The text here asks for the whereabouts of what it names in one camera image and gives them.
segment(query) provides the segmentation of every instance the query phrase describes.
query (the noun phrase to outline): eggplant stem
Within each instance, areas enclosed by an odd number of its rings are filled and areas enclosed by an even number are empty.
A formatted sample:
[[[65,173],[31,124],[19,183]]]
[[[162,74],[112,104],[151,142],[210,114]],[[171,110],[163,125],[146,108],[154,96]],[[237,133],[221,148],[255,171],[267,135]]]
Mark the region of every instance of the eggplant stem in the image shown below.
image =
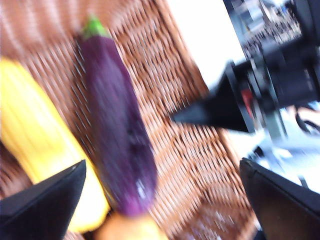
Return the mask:
[[[83,29],[82,36],[84,40],[87,40],[93,36],[112,38],[109,30],[105,29],[100,20],[95,16],[90,17],[88,23]]]

